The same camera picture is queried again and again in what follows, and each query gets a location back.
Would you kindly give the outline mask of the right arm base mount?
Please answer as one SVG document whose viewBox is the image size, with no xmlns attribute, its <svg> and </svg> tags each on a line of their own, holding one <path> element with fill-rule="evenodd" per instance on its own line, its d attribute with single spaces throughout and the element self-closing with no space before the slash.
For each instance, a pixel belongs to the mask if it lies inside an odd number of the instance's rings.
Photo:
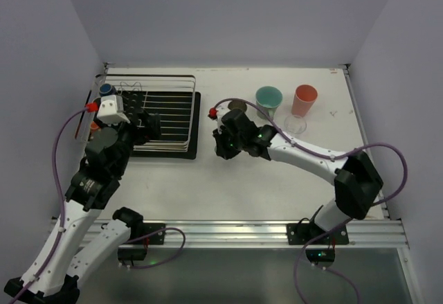
<svg viewBox="0 0 443 304">
<path fill-rule="evenodd" d="M 350 243 L 346 227 L 338 231 L 324 235 L 325 231 L 314 224 L 313 220 L 302 218 L 296 223 L 286 225 L 287 242 L 289 245 L 304 245 L 313 238 L 322 235 L 322 238 L 313 242 L 314 245 L 346 245 Z"/>
</svg>

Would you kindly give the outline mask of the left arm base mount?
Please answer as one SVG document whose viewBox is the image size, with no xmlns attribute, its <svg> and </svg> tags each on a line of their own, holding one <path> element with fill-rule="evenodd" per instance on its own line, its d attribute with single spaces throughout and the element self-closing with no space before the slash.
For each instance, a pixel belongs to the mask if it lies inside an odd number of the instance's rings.
<svg viewBox="0 0 443 304">
<path fill-rule="evenodd" d="M 139 245 L 163 245 L 165 238 L 164 223 L 138 223 L 132 227 L 127 243 Z"/>
</svg>

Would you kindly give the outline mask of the pink plastic cup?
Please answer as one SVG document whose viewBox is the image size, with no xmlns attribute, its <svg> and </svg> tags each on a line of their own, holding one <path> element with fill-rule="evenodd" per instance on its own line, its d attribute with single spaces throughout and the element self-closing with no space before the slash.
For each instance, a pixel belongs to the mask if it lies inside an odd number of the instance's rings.
<svg viewBox="0 0 443 304">
<path fill-rule="evenodd" d="M 295 90 L 291 113 L 295 116 L 304 117 L 318 97 L 317 90 L 308 84 L 302 84 Z"/>
</svg>

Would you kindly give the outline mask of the white brown cup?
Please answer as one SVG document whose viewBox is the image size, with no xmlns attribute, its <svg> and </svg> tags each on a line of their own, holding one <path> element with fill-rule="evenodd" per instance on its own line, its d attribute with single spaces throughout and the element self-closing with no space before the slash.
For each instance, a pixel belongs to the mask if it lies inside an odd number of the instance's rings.
<svg viewBox="0 0 443 304">
<path fill-rule="evenodd" d="M 228 108 L 230 110 L 239 109 L 242 112 L 246 112 L 247 104 L 245 102 L 241 101 L 241 100 L 232 100 L 232 101 L 229 102 Z"/>
</svg>

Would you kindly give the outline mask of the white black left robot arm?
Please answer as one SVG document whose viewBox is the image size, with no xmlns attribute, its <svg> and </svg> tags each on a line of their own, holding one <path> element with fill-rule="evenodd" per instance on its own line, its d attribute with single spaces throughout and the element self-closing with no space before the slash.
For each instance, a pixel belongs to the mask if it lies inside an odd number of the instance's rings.
<svg viewBox="0 0 443 304">
<path fill-rule="evenodd" d="M 5 293 L 25 303 L 75 303 L 91 274 L 142 227 L 143 216 L 129 208 L 87 246 L 91 225 L 120 186 L 134 147 L 161 135 L 160 116 L 139 111 L 131 121 L 104 125 L 85 147 L 79 170 L 61 201 L 60 216 L 30 268 L 10 279 Z"/>
</svg>

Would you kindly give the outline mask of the large green mug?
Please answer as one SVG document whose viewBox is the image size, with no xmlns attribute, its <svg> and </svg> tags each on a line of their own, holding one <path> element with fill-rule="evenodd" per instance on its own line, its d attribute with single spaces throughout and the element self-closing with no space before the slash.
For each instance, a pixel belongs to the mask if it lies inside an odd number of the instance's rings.
<svg viewBox="0 0 443 304">
<path fill-rule="evenodd" d="M 255 92 L 255 103 L 270 119 L 273 119 L 277 108 L 282 104 L 282 92 L 276 87 L 264 86 Z"/>
</svg>

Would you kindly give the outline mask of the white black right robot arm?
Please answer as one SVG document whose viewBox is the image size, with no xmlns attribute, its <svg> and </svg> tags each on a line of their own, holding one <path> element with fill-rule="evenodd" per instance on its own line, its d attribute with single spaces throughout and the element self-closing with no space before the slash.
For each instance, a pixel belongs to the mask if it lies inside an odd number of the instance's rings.
<svg viewBox="0 0 443 304">
<path fill-rule="evenodd" d="M 383 187 L 364 151 L 339 159 L 336 151 L 287 136 L 272 125 L 258 127 L 239 109 L 212 108 L 208 116 L 217 122 L 213 131 L 217 156 L 229 160 L 246 152 L 252 157 L 296 166 L 333 185 L 334 198 L 321 206 L 308 224 L 296 230 L 304 240 L 322 235 L 347 220 L 364 219 Z"/>
</svg>

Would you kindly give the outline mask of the clear glass cup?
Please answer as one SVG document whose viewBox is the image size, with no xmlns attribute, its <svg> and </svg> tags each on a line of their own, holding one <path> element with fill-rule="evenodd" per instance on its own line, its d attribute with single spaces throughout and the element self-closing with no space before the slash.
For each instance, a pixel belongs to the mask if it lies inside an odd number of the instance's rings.
<svg viewBox="0 0 443 304">
<path fill-rule="evenodd" d="M 293 136 L 301 135 L 306 129 L 307 123 L 303 117 L 290 115 L 284 120 L 284 130 Z"/>
</svg>

